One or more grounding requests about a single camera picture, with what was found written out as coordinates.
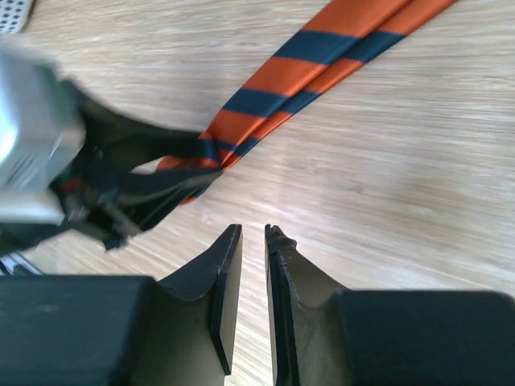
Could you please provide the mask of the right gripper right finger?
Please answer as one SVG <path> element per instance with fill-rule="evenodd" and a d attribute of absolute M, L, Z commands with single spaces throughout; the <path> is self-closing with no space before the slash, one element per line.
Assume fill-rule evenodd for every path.
<path fill-rule="evenodd" d="M 511 385 L 514 300 L 477 290 L 349 289 L 265 229 L 276 385 Z"/>

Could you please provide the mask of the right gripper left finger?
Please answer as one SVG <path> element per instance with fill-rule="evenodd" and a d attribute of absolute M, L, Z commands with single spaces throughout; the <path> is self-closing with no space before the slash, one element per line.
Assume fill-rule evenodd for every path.
<path fill-rule="evenodd" d="M 173 274 L 47 275 L 1 260 L 4 385 L 222 385 L 232 370 L 242 229 Z"/>

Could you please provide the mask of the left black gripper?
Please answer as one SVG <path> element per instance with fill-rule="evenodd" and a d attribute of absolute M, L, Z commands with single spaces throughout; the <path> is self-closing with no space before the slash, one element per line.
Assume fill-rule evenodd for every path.
<path fill-rule="evenodd" d="M 84 125 L 84 144 L 51 185 L 64 209 L 60 224 L 4 224 L 1 250 L 21 252 L 68 230 L 78 230 L 120 246 L 129 222 L 116 205 L 142 230 L 148 231 L 176 207 L 221 176 L 221 169 L 180 167 L 153 174 L 124 174 L 110 161 L 154 161 L 165 156 L 218 161 L 214 143 L 199 133 L 167 129 L 137 121 L 98 103 L 71 81 L 60 81 L 72 92 Z"/>

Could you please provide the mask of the orange navy striped tie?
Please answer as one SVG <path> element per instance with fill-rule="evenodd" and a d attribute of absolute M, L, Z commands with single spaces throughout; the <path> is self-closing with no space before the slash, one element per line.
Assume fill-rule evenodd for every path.
<path fill-rule="evenodd" d="M 451 6 L 450 1 L 330 1 L 224 104 L 160 170 L 226 170 L 312 101 Z"/>

